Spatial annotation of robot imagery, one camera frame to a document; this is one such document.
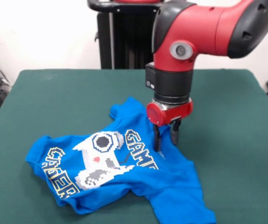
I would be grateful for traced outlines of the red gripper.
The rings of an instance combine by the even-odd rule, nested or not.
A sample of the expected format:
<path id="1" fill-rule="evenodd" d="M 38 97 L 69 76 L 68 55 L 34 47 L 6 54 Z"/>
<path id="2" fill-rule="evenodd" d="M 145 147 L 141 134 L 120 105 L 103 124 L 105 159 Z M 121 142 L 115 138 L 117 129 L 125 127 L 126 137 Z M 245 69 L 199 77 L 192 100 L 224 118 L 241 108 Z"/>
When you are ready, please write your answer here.
<path id="1" fill-rule="evenodd" d="M 188 117 L 193 110 L 193 101 L 191 98 L 180 105 L 163 104 L 155 99 L 152 100 L 146 107 L 147 117 L 153 123 L 154 131 L 154 150 L 161 150 L 161 134 L 159 127 L 173 123 L 171 129 L 171 141 L 173 145 L 178 143 L 179 127 L 181 120 Z"/>

